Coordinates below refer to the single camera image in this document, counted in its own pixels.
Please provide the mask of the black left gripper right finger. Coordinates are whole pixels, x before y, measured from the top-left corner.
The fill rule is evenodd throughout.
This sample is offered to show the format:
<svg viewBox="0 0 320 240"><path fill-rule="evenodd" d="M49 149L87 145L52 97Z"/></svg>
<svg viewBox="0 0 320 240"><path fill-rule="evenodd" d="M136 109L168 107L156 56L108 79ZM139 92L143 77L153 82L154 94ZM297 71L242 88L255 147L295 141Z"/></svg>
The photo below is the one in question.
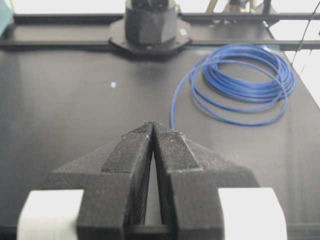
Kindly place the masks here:
<svg viewBox="0 0 320 240"><path fill-rule="evenodd" d="M255 174L159 122L152 127L163 224L176 240L220 240L224 223L218 189L258 188Z"/></svg>

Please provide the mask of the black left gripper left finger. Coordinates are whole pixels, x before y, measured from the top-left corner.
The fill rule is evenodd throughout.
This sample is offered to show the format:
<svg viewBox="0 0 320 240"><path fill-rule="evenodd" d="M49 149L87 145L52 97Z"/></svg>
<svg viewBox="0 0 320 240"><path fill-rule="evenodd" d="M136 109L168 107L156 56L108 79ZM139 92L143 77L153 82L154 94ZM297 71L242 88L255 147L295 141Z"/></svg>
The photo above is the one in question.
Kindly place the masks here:
<svg viewBox="0 0 320 240"><path fill-rule="evenodd" d="M123 240L126 226L146 219L153 123L53 170L45 190L83 190L76 221L80 240Z"/></svg>

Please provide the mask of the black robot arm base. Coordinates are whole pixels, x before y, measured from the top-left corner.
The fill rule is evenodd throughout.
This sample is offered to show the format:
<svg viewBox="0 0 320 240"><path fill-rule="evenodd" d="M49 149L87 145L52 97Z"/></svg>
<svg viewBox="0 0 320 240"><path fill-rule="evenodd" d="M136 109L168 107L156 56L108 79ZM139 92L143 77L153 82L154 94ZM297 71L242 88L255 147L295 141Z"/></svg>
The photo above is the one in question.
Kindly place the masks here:
<svg viewBox="0 0 320 240"><path fill-rule="evenodd" d="M110 44L139 56L169 55L192 41L174 0L127 0L123 19L110 30Z"/></svg>

